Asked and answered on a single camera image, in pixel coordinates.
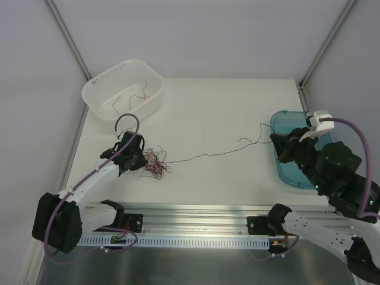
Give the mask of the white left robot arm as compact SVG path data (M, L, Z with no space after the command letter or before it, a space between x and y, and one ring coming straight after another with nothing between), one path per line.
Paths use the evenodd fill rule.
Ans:
M45 193L39 199L32 237L62 253L71 252L80 238L108 227L118 231L125 224L124 207L109 199L90 208L98 193L111 186L121 174L143 168L147 161L141 134L126 131L112 148L102 152L94 169L75 186L57 194Z

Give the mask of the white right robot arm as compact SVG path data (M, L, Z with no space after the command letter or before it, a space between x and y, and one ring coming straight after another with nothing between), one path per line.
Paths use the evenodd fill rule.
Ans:
M280 163L295 163L318 195L328 202L355 229L344 235L307 220L291 208L276 203L266 216L267 234L286 233L304 238L346 263L358 278L379 284L379 186L356 173L362 160L341 141L315 148L316 138L305 138L308 128L289 134L270 135Z

